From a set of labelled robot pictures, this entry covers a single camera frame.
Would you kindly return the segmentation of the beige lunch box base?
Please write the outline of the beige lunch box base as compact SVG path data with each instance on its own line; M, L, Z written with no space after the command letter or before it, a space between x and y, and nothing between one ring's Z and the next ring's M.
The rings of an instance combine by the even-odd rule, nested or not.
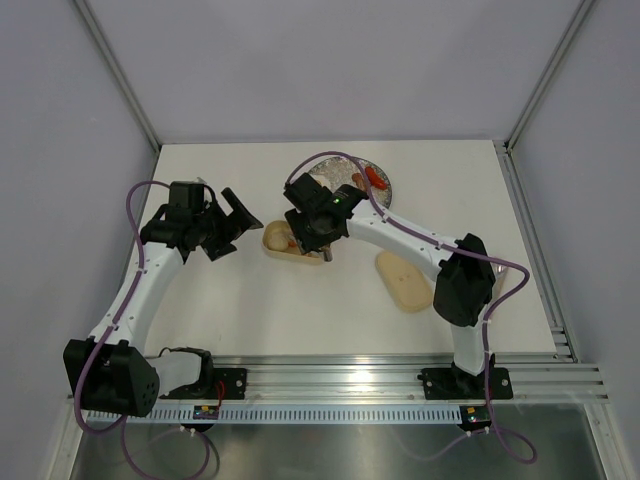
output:
M275 220L266 225L262 247L267 256L277 260L310 266L323 264L322 257L317 253L301 253L289 224L284 220Z

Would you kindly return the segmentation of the metal tongs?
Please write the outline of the metal tongs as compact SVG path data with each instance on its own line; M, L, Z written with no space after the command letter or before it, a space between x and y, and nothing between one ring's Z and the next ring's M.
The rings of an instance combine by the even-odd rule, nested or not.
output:
M292 233L288 233L286 238L288 247L285 250L285 253L291 256L296 262L317 266L333 260L333 254L330 246L322 247L319 252L311 251L302 253L297 240Z

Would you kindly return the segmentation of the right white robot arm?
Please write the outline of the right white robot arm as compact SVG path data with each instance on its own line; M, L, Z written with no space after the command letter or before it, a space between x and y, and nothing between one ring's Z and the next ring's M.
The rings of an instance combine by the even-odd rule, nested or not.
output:
M495 275L482 240L438 235L392 218L364 191L342 185L332 192L304 174L284 186L294 206L285 213L300 251L323 254L332 243L352 237L388 251L435 283L433 308L451 325L454 359L448 371L425 370L425 394L472 399L485 394L491 355L483 344L481 314L492 299Z

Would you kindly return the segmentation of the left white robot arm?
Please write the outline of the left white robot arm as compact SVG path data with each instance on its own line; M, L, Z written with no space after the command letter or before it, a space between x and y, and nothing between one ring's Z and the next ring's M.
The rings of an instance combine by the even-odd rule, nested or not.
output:
M137 260L111 306L85 340L70 340L63 362L73 393L74 412L106 412L144 417L160 397L214 398L225 391L210 352L171 347L155 358L143 354L151 323L165 293L191 253L210 261L235 252L235 241L262 228L234 192L220 195L210 186L174 181L168 199L144 225L132 227Z

